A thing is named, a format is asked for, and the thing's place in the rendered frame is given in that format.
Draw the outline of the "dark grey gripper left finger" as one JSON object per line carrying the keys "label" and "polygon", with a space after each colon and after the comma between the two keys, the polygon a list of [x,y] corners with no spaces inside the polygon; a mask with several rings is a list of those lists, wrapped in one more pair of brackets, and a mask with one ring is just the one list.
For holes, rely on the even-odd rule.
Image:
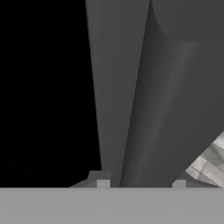
{"label": "dark grey gripper left finger", "polygon": [[110,177],[111,174],[108,171],[91,171],[87,179],[73,185],[73,187],[110,188]]}

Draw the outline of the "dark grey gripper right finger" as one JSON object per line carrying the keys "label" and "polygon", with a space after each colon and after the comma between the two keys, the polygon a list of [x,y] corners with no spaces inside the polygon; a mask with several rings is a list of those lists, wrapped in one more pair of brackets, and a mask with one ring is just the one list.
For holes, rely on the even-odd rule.
{"label": "dark grey gripper right finger", "polygon": [[188,173],[183,172],[173,183],[173,187],[182,188],[217,188],[217,185],[202,182],[190,176]]}

